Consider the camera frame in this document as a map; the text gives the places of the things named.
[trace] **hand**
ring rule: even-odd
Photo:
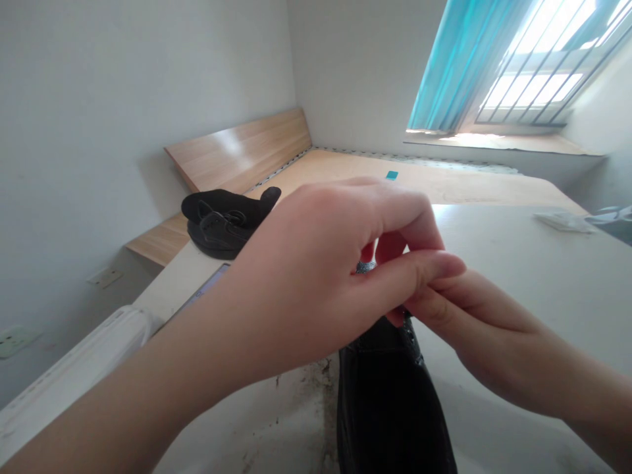
[[[382,235],[377,255],[389,261],[355,275]],[[191,332],[221,335],[237,386],[264,379],[331,354],[428,282],[463,273],[443,248],[424,194],[376,178],[303,186],[192,307]]]
[[[480,274],[468,271],[433,282],[406,307],[505,400],[565,421],[600,417],[602,393],[613,372],[563,341]]]

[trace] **blue curtain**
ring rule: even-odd
[[[500,62],[499,42],[504,43],[502,54],[530,4],[531,0],[448,0],[408,128],[455,130],[479,80]]]

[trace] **forearm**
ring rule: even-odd
[[[68,408],[2,473],[150,472],[178,433],[236,390],[220,330],[183,313]]]
[[[632,473],[632,382],[594,360],[583,363],[585,409],[565,422],[615,471]]]

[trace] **black shoe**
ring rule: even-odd
[[[358,272],[371,269],[359,264]],[[341,474],[456,473],[448,428],[412,324],[382,317],[340,350]]]
[[[220,260],[233,260],[272,211],[281,195],[268,188],[260,200],[226,190],[195,193],[182,201],[187,231],[200,251]]]

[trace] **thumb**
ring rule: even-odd
[[[406,309],[457,352],[488,336],[488,326],[432,288],[423,288],[405,303]]]
[[[446,251],[411,251],[367,274],[354,275],[357,284],[348,295],[363,314],[375,319],[403,304],[431,281],[457,277],[465,270],[465,263]]]

